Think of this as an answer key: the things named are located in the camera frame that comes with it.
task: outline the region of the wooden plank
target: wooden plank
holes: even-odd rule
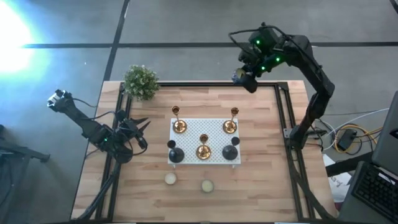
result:
[[[288,81],[296,122],[308,105],[303,81]],[[101,113],[116,106],[119,82],[105,82]],[[167,164],[170,109],[181,108],[180,118],[225,118],[231,107],[239,108],[242,165],[177,166]],[[288,121],[287,108],[285,118]],[[114,221],[116,222],[294,222],[296,214],[289,170],[272,88],[259,87],[254,94],[237,87],[162,87],[153,100],[132,104],[131,116],[149,117],[145,130],[148,151],[122,166]],[[112,116],[101,118],[111,125]],[[132,141],[134,152],[137,143]],[[310,188],[334,216],[336,211],[318,147],[303,150]],[[84,211],[97,194],[105,154],[93,154],[85,162],[72,217]],[[175,172],[178,181],[169,186],[164,175]],[[204,194],[203,179],[215,190]],[[302,205],[305,208],[303,195]]]

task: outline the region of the concrete floor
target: concrete floor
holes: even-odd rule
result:
[[[5,47],[16,37],[26,43],[112,43],[123,0],[18,0],[0,2],[19,17],[21,34],[7,30]],[[262,21],[313,42],[386,42],[398,39],[398,14],[388,0],[134,0],[126,13],[121,43],[229,42],[227,33],[257,27]],[[245,41],[247,36],[238,37]],[[316,47],[315,58],[336,85],[327,113],[387,108],[397,91],[398,47]],[[98,101],[110,49],[24,49],[0,52],[0,123],[20,145],[51,154],[46,164],[32,161],[18,192],[9,223],[46,223],[69,219],[87,141],[66,116],[46,107],[57,89],[91,104]],[[161,80],[228,80],[240,67],[236,48],[119,49],[110,80],[121,80],[132,64],[157,71]],[[263,80],[302,80],[283,65]],[[308,95],[314,90],[306,82]],[[88,116],[91,108],[81,106]],[[382,126],[386,113],[358,120],[367,129]],[[325,116],[339,125],[355,116]],[[332,150],[334,160],[347,158]]]

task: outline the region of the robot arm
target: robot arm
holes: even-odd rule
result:
[[[148,144],[144,139],[144,130],[148,123],[138,128],[137,125],[147,118],[135,120],[126,119],[124,111],[118,111],[117,117],[120,122],[118,128],[113,130],[106,124],[88,118],[81,112],[73,102],[72,94],[65,90],[57,90],[47,101],[47,106],[55,112],[66,114],[72,121],[81,127],[84,138],[101,151],[106,151],[116,159],[118,163],[127,163],[133,157],[132,149],[127,148],[124,143],[131,138],[136,138],[141,149],[146,150]]]
[[[278,37],[273,29],[277,29],[282,35]],[[254,93],[257,90],[256,77],[261,77],[264,72],[271,72],[274,67],[286,62],[287,65],[300,69],[317,91],[311,97],[304,119],[290,132],[290,146],[302,149],[307,140],[308,129],[315,119],[323,116],[335,86],[314,59],[311,43],[306,36],[287,35],[277,27],[262,23],[261,27],[251,34],[249,42],[251,46],[243,46],[239,54],[238,60],[243,62],[244,66],[235,71],[233,83],[240,84],[247,91]]]

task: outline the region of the potted plant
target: potted plant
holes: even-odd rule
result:
[[[138,101],[150,100],[159,90],[156,72],[143,66],[133,65],[124,74],[124,92]]]

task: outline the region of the black metal frame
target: black metal frame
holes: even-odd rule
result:
[[[116,103],[115,110],[120,110],[122,108],[122,101],[123,101],[123,82],[121,82],[119,88],[119,95],[118,100]],[[168,87],[194,87],[194,86],[235,86],[236,88],[241,88],[240,86],[234,85],[231,82],[159,82],[160,86],[168,86]],[[307,222],[307,223],[348,223],[348,222],[341,222],[338,220],[334,220],[331,215],[327,213],[327,211],[320,205],[319,201],[315,198],[314,194],[312,194],[311,190],[309,189],[307,173],[305,170],[305,162],[303,159],[302,151],[296,151],[298,167],[300,172],[298,172],[294,166],[293,154],[292,149],[287,144],[287,138],[283,134],[283,129],[288,128],[287,122],[285,120],[285,111],[282,104],[282,97],[281,92],[285,95],[285,101],[287,106],[287,114],[289,116],[290,128],[293,128],[295,123],[295,116],[292,106],[292,100],[290,98],[289,86],[287,82],[260,82],[259,86],[262,87],[272,87],[275,91],[275,98],[278,106],[279,118],[280,118],[280,127],[282,137],[284,138],[285,144],[285,151],[286,151],[286,158],[287,164],[289,167],[289,174],[290,174],[290,181],[292,185],[292,192],[294,196],[294,203],[295,203],[295,210],[297,214],[297,220],[299,222]],[[126,100],[126,113],[129,116],[131,112],[131,103],[132,99],[127,98]],[[118,122],[115,119],[113,122],[113,128],[117,127]],[[109,177],[111,172],[111,164],[112,164],[112,157],[107,156],[104,165],[104,172],[103,172],[103,181],[101,186],[104,185],[105,180]],[[118,166],[117,174],[115,176],[111,196],[109,201],[109,208],[106,214],[106,218],[103,218],[103,198],[102,201],[99,203],[98,208],[96,210],[95,219],[94,220],[70,220],[69,223],[112,223],[113,222],[113,215],[114,215],[114,206],[116,204],[116,196],[118,191],[118,182],[119,182],[119,173],[121,170],[121,166]],[[308,211],[308,218],[304,217],[303,208],[300,201],[300,194],[299,194],[299,187],[304,192],[304,197],[306,201],[307,211]],[[315,211],[323,218],[322,220],[316,219]]]

